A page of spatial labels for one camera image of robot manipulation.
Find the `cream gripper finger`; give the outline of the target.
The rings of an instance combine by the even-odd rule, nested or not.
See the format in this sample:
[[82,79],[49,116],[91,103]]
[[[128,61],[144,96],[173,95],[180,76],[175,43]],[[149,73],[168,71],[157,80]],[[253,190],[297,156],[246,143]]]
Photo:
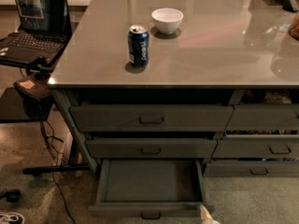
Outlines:
[[202,224],[220,224],[220,222],[215,220],[210,215],[208,210],[203,205],[200,206],[200,215],[201,215]]

